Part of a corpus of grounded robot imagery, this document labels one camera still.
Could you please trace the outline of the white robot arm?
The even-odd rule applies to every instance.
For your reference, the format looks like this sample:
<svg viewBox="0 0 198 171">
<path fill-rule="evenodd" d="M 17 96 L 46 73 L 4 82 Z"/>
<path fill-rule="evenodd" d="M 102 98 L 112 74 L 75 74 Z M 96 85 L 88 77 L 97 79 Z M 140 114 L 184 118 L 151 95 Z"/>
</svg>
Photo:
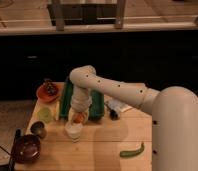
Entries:
<svg viewBox="0 0 198 171">
<path fill-rule="evenodd" d="M 187 88 L 157 91 L 102 78 L 95 69 L 73 69 L 79 91 L 96 90 L 152 116 L 152 171 L 198 171 L 198 97 Z"/>
</svg>

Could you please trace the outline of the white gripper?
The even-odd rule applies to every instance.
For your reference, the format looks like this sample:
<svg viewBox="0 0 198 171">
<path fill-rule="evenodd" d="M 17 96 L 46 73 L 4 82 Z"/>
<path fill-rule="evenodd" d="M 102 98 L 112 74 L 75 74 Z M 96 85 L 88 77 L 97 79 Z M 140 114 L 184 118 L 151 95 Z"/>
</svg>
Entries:
<svg viewBox="0 0 198 171">
<path fill-rule="evenodd" d="M 89 106 L 92 104 L 92 100 L 88 99 L 88 100 L 77 100 L 77 99 L 73 99 L 71 101 L 71 107 L 76 111 L 76 112 L 84 112 L 86 111 Z M 73 117 L 74 117 L 74 110 L 70 108 L 69 113 L 68 113 L 68 122 L 70 124 L 73 123 Z M 83 124 L 86 124 L 88 119 L 89 119 L 89 111 L 85 112 L 84 114 L 84 120 L 83 120 Z"/>
</svg>

